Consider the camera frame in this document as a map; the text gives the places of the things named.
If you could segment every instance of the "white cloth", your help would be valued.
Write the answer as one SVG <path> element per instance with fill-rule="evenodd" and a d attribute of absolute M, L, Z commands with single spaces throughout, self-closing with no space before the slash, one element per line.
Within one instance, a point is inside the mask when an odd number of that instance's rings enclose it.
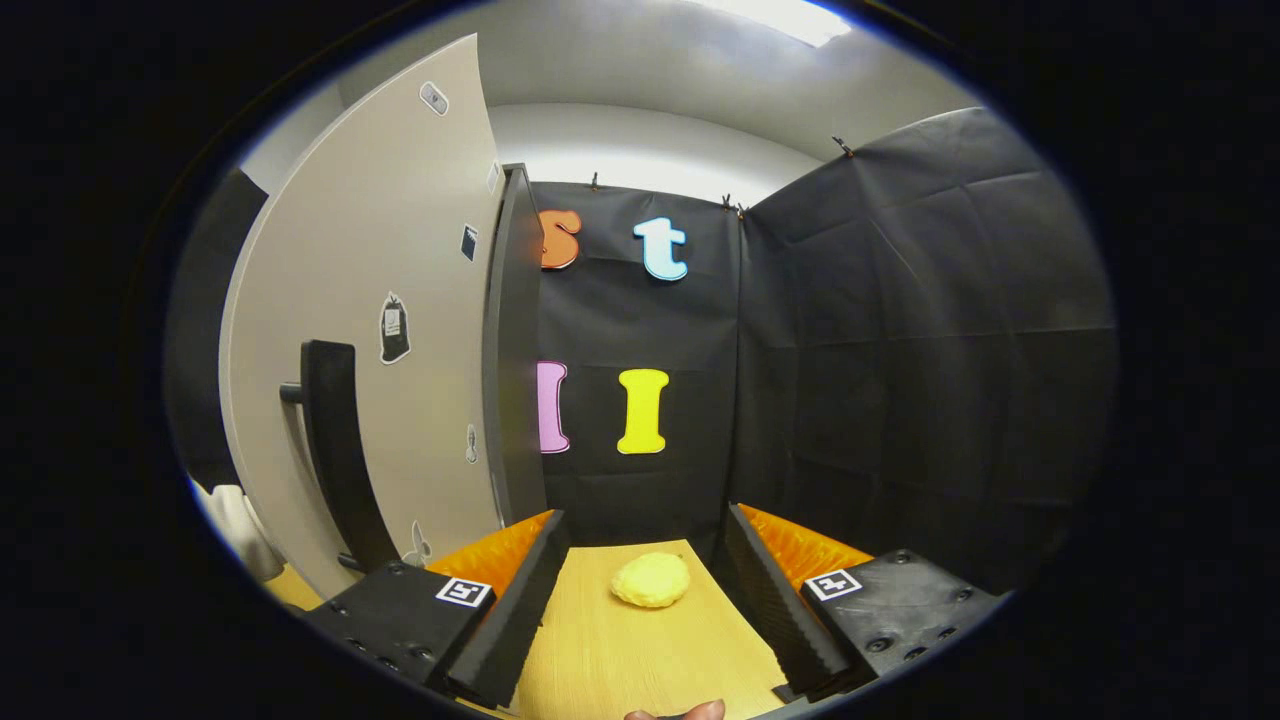
<path fill-rule="evenodd" d="M 266 529 L 257 519 L 253 505 L 244 497 L 244 491 L 236 486 L 218 486 L 210 495 L 195 480 L 191 487 L 209 521 L 253 578 L 266 582 L 284 571 L 284 557 L 268 539 Z"/>

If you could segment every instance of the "white door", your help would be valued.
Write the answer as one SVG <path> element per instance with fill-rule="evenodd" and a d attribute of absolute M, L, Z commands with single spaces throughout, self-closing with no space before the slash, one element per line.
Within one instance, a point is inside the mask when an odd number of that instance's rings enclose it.
<path fill-rule="evenodd" d="M 347 548 L 302 413 L 280 400 L 280 384 L 300 380 L 306 341 L 356 348 L 360 437 L 399 553 L 421 550 L 415 521 L 434 557 L 499 529 L 480 352 L 504 186 L 472 35 L 334 120 L 250 231 L 220 340 L 228 441 L 268 534 L 325 598 L 361 575 L 338 562 Z"/>

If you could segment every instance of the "door handle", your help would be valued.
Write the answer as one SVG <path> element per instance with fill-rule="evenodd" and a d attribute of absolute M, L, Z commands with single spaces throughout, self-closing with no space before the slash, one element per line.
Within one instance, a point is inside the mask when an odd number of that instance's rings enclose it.
<path fill-rule="evenodd" d="M 323 340 L 303 342 L 301 378 L 300 383 L 280 384 L 280 400 L 302 406 L 316 483 L 351 551 L 339 562 L 351 568 L 355 560 L 353 569 L 367 573 L 399 560 L 378 509 L 360 442 L 355 346 Z"/>

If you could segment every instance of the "black fabric wall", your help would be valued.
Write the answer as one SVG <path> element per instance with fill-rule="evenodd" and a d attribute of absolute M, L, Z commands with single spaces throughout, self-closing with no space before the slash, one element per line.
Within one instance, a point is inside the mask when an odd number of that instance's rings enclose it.
<path fill-rule="evenodd" d="M 532 183 L 538 209 L 582 219 L 579 258 L 544 270 L 539 346 L 568 368 L 561 424 L 570 448 L 543 455 L 547 500 L 566 511 L 573 543 L 689 538 L 708 561 L 724 506 L 737 364 L 737 214 L 655 192 Z M 689 274 L 667 282 L 644 266 L 632 228 L 666 217 L 685 232 L 675 259 Z M 652 455 L 622 455 L 626 389 L 618 373 L 663 370 Z"/>
<path fill-rule="evenodd" d="M 223 428 L 218 342 L 223 305 L 266 192 L 239 169 L 210 195 L 173 278 L 165 320 L 164 396 L 178 457 L 206 491 L 239 484 Z"/>
<path fill-rule="evenodd" d="M 986 110 L 751 208 L 730 500 L 992 592 L 1062 536 L 1116 375 L 1105 270 L 1062 184 Z"/>

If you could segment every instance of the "human hand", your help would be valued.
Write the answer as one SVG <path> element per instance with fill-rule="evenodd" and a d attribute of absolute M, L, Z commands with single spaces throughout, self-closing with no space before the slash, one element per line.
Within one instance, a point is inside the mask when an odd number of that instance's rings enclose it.
<path fill-rule="evenodd" d="M 644 710 L 627 712 L 622 720 L 659 720 Z M 724 720 L 724 701 L 704 702 L 675 720 Z"/>

